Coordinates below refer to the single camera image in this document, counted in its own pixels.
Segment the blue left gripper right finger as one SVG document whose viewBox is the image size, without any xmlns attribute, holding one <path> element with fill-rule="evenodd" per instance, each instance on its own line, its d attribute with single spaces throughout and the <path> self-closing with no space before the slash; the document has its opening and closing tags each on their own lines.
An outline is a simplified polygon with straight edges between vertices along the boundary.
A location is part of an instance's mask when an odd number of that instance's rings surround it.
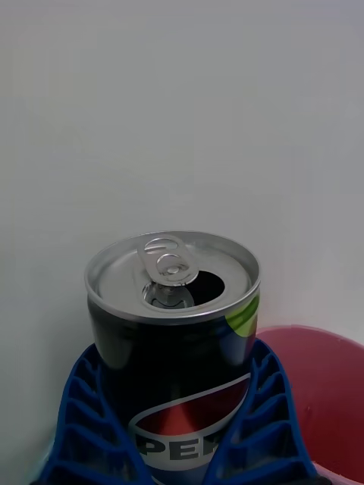
<svg viewBox="0 0 364 485">
<path fill-rule="evenodd" d="M 257 339 L 251 382 L 208 466 L 204 484 L 307 484 L 318 472 L 304 445 L 291 385 L 276 354 Z"/>
</svg>

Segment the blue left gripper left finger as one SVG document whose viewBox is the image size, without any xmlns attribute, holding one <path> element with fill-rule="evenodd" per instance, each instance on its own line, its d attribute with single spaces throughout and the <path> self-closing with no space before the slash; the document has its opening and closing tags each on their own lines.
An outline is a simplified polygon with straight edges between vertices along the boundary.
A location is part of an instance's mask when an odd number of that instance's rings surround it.
<svg viewBox="0 0 364 485">
<path fill-rule="evenodd" d="M 153 484 L 101 390 L 100 357 L 89 346 L 74 364 L 37 484 Z"/>
</svg>

